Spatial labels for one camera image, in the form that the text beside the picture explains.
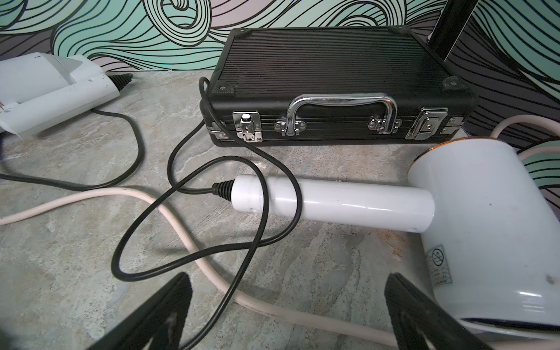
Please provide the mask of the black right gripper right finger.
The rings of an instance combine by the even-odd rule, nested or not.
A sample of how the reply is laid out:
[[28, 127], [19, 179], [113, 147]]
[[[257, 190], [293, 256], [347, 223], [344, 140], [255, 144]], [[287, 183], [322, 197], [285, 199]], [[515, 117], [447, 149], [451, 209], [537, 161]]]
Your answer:
[[402, 274], [390, 274], [384, 289], [399, 349], [490, 349]]

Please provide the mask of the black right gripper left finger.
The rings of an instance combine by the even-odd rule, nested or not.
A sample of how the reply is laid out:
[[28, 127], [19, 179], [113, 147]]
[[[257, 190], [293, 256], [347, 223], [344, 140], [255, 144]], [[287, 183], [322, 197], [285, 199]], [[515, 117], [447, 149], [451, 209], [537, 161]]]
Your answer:
[[192, 299], [190, 277], [177, 274], [91, 349], [178, 349]]

